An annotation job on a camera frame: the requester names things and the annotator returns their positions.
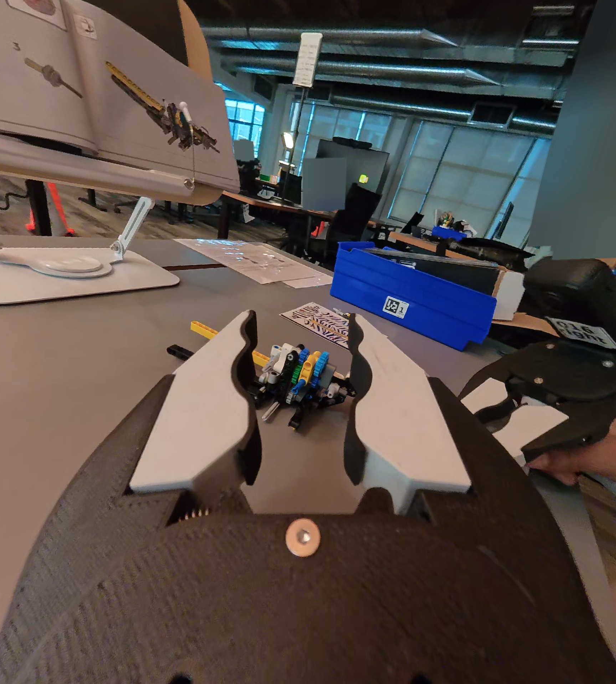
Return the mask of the wooden office desk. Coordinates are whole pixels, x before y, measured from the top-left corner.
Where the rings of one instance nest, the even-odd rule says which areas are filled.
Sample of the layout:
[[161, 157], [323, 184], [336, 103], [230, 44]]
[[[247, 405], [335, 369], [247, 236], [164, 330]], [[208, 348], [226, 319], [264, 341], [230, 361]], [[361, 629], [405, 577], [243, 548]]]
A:
[[336, 215], [335, 211], [315, 211], [304, 209], [290, 203], [273, 200], [263, 200], [254, 198], [252, 196], [245, 196], [240, 193], [232, 193], [224, 191], [220, 197], [220, 214], [218, 217], [217, 239], [227, 240], [229, 237], [229, 227], [231, 220], [231, 206], [233, 203], [248, 204], [250, 207], [256, 207], [264, 210], [280, 211], [292, 215], [314, 218], [319, 220], [332, 220]]

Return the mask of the person's right hand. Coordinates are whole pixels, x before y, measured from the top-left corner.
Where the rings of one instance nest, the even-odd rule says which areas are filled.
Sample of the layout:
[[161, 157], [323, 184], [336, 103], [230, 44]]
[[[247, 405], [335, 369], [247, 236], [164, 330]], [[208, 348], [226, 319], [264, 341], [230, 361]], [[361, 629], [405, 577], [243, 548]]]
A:
[[570, 449], [553, 449], [533, 459], [530, 469], [548, 474], [564, 485], [574, 486], [579, 476], [604, 477], [616, 483], [616, 418], [600, 441]]

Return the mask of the orange traffic cone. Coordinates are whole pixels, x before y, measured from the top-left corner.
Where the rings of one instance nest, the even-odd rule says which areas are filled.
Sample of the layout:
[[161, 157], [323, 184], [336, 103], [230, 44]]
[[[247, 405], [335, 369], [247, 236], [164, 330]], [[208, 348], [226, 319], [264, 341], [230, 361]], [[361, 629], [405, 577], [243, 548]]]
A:
[[61, 196], [55, 183], [25, 180], [30, 204], [30, 218], [26, 230], [30, 235], [75, 237], [69, 227]]

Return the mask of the lego model with gears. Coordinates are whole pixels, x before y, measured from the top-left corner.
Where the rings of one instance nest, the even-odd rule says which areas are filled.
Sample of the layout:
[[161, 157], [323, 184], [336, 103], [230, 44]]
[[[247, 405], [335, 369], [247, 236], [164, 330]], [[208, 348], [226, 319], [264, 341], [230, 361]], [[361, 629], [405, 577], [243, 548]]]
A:
[[[280, 405], [268, 420], [272, 420], [280, 410], [291, 408], [294, 412], [288, 426], [293, 430], [298, 430], [304, 420], [315, 411], [341, 405], [347, 398], [356, 397], [356, 390], [350, 381], [350, 374], [343, 375], [338, 372], [336, 367], [330, 363], [328, 352], [312, 352], [302, 344], [297, 346], [303, 346], [304, 350], [300, 354], [298, 365], [293, 373], [286, 402]], [[257, 350], [252, 352], [253, 363], [259, 369], [260, 374], [263, 366], [276, 353], [273, 347], [269, 356], [263, 355]], [[256, 379], [247, 381], [246, 390], [257, 409], [263, 406], [268, 409], [270, 399], [262, 398], [264, 391], [258, 381], [260, 374], [257, 375]]]

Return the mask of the lego instruction booklet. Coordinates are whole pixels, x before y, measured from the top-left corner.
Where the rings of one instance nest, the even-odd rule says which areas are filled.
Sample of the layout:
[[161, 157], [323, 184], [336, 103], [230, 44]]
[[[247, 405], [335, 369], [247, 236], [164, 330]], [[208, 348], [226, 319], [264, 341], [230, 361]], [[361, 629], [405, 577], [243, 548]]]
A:
[[0, 1], [0, 174], [194, 204], [239, 190], [223, 91], [85, 1]]

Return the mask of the zebra striped sticker sheet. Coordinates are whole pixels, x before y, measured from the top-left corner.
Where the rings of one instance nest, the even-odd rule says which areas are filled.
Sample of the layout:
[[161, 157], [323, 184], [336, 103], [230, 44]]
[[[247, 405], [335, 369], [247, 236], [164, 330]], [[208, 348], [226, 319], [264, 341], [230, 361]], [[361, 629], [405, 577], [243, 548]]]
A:
[[338, 312], [315, 302], [309, 302], [282, 312], [280, 316], [302, 329], [309, 330], [321, 339], [330, 341], [343, 349], [348, 348], [349, 320]]

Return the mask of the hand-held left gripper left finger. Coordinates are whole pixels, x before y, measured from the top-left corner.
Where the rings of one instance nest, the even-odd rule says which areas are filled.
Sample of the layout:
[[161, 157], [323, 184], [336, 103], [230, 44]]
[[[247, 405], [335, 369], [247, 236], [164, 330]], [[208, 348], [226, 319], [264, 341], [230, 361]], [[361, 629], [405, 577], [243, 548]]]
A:
[[256, 345], [255, 312], [243, 311], [173, 374], [130, 480], [132, 492], [221, 497], [255, 483], [261, 437], [248, 387], [256, 378]]

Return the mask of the small blue bin with toys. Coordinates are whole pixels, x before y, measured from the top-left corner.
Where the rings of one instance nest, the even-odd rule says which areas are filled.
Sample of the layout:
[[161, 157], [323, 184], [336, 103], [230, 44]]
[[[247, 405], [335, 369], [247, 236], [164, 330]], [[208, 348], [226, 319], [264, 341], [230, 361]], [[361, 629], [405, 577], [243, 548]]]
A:
[[456, 219], [450, 212], [436, 209], [431, 235], [438, 239], [463, 240], [475, 237], [474, 228], [463, 219]]

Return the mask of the white light panel on stand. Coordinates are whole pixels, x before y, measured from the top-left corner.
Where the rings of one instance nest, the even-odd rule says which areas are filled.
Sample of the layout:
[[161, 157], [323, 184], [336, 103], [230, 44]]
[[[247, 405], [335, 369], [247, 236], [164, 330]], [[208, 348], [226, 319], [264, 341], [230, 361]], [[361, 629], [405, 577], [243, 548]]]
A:
[[301, 40], [299, 42], [296, 66], [292, 80], [292, 85], [298, 92], [300, 92], [300, 99], [298, 110], [295, 116], [295, 122], [292, 124], [292, 130], [291, 132], [283, 135], [285, 149], [289, 152], [289, 160], [286, 163], [287, 169], [285, 186], [288, 184], [289, 175], [292, 169], [305, 97], [308, 90], [313, 87], [315, 72], [322, 47], [322, 39], [323, 34], [321, 32], [304, 31], [301, 33]]

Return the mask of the black office chair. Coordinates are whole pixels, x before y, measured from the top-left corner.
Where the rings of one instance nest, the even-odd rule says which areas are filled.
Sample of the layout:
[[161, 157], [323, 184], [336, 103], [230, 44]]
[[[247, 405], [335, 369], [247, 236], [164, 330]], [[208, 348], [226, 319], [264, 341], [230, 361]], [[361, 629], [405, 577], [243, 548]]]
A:
[[344, 208], [330, 221], [325, 238], [310, 238], [306, 256], [320, 264], [333, 265], [340, 243], [359, 241], [381, 197], [381, 193], [352, 184], [346, 193]]

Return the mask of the large black monitor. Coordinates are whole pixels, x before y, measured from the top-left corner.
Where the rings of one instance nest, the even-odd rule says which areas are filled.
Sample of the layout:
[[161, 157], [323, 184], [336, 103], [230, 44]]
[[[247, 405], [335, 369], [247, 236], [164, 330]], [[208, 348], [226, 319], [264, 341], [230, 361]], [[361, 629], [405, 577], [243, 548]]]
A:
[[375, 150], [372, 143], [335, 136], [320, 139], [315, 158], [346, 159], [346, 191], [355, 184], [365, 190], [381, 193], [382, 177], [389, 153]]

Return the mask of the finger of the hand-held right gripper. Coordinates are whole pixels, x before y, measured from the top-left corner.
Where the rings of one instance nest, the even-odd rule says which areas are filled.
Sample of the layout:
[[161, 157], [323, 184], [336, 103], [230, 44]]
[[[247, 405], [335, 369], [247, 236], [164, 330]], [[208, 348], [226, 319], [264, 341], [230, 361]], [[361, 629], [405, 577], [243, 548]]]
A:
[[460, 401], [486, 429], [503, 429], [518, 408], [506, 385], [494, 378], [483, 381]]
[[511, 412], [507, 423], [492, 435], [516, 461], [526, 461], [526, 445], [568, 419], [567, 414], [552, 406], [523, 405]]

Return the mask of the clear plastic bag sheets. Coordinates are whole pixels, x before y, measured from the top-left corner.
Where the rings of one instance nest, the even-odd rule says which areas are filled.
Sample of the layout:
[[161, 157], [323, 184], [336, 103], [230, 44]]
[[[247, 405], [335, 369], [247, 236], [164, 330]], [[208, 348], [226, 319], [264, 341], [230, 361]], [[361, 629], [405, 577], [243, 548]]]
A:
[[305, 289], [333, 282], [332, 275], [312, 268], [307, 261], [295, 261], [267, 244], [218, 239], [176, 239], [176, 242], [260, 285], [284, 283], [294, 289]]

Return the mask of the blue plastic bin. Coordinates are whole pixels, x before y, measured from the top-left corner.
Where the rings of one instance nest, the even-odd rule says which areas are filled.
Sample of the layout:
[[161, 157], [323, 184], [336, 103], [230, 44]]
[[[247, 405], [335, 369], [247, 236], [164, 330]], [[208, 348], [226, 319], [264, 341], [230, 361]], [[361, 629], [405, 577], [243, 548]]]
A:
[[339, 244], [330, 295], [462, 352], [481, 344], [497, 300], [370, 252], [369, 242]]

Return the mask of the white book stand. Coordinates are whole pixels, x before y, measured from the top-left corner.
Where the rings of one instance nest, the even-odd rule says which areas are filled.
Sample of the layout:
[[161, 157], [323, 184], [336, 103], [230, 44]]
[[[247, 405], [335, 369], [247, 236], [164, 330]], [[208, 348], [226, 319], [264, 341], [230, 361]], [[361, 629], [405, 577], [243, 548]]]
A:
[[108, 248], [0, 246], [0, 305], [176, 286], [179, 278], [130, 245], [157, 198], [187, 198], [193, 181], [76, 156], [0, 136], [0, 172], [135, 194], [136, 207]]

